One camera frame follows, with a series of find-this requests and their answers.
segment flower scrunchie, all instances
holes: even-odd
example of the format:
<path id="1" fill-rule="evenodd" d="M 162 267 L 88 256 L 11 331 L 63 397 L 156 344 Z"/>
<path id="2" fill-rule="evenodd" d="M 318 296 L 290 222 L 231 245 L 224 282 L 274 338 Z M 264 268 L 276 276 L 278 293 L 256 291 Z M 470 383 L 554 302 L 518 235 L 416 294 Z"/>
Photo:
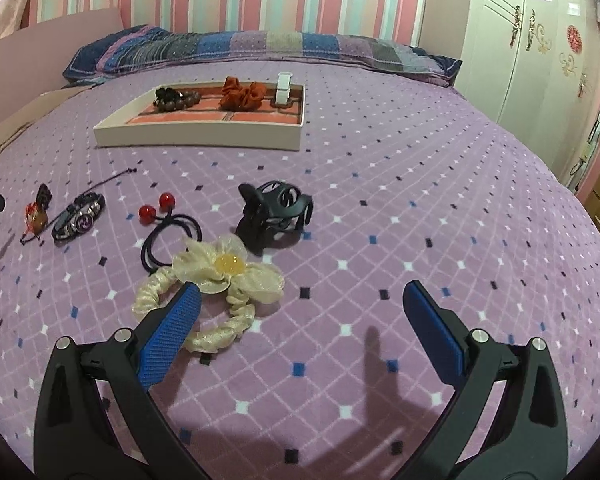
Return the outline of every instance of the flower scrunchie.
<path id="1" fill-rule="evenodd" d="M 247 262 L 247 250 L 235 235 L 221 235 L 214 244 L 186 238 L 187 251 L 173 257 L 172 267 L 161 267 L 138 290 L 132 311 L 138 320 L 160 308 L 160 296 L 176 283 L 193 282 L 204 294 L 226 291 L 230 318 L 210 330 L 192 330 L 184 341 L 190 352 L 213 354 L 229 346 L 252 324 L 255 306 L 282 298 L 285 280 L 268 264 Z"/>

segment wardrobe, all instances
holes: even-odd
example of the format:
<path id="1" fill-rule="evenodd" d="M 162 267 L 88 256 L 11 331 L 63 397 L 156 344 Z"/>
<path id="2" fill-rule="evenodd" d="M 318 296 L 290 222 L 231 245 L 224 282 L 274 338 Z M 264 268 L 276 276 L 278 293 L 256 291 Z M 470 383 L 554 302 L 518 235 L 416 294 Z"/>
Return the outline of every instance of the wardrobe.
<path id="1" fill-rule="evenodd" d="M 426 0 L 420 46 L 462 59 L 456 89 L 561 178 L 600 84 L 594 0 Z"/>

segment wardrobe door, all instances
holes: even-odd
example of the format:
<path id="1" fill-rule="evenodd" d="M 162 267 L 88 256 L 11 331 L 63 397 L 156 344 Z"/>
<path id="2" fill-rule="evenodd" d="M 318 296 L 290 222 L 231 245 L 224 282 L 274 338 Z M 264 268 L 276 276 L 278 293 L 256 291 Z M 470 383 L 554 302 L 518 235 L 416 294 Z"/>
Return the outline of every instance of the wardrobe door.
<path id="1" fill-rule="evenodd" d="M 518 58 L 498 122 L 530 145 L 554 66 L 558 0 L 525 0 Z"/>
<path id="2" fill-rule="evenodd" d="M 579 140 L 573 139 L 574 131 L 570 124 L 576 120 L 583 128 L 583 118 L 589 111 L 578 107 L 577 113 L 573 113 L 578 101 L 586 100 L 584 92 L 581 97 L 578 96 L 586 73 L 588 53 L 596 50 L 597 34 L 590 29 L 597 22 L 595 14 L 592 16 L 590 13 L 589 3 L 592 0 L 555 1 L 558 3 L 557 29 L 552 49 L 545 56 L 548 63 L 547 85 L 540 101 L 538 118 L 528 126 L 526 145 L 559 176 L 566 164 L 565 159 L 570 158 L 571 153 L 567 152 L 572 152 L 579 145 Z M 590 73 L 595 77 L 597 70 Z"/>
<path id="3" fill-rule="evenodd" d="M 524 0 L 471 0 L 455 87 L 478 110 L 498 120 L 516 62 Z"/>

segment wardrobe door handle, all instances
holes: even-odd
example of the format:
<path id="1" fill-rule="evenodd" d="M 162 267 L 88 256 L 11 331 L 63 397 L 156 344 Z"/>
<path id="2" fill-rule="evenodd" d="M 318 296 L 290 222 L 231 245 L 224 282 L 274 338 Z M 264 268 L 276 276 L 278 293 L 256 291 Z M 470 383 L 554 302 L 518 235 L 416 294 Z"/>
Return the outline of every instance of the wardrobe door handle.
<path id="1" fill-rule="evenodd" d="M 516 44 L 516 39 L 518 38 L 518 33 L 520 32 L 520 28 L 522 25 L 522 9 L 520 6 L 516 6 L 516 21 L 513 24 L 513 33 L 511 35 L 511 43 L 509 46 L 513 48 Z"/>
<path id="2" fill-rule="evenodd" d="M 536 11 L 535 9 L 531 10 L 531 18 L 529 18 L 529 36 L 526 40 L 526 51 L 529 52 L 531 50 L 531 45 L 534 42 L 534 34 L 536 33 Z"/>

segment orange scrunchie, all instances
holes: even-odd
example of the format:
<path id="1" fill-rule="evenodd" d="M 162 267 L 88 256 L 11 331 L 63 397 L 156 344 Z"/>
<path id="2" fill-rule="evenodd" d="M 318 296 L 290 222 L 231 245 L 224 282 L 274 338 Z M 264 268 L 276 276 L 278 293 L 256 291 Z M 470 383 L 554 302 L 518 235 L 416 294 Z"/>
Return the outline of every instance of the orange scrunchie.
<path id="1" fill-rule="evenodd" d="M 220 108 L 231 112 L 257 110 L 266 93 L 267 87 L 263 83 L 253 82 L 248 88 L 245 88 L 237 77 L 228 76 L 222 87 Z"/>

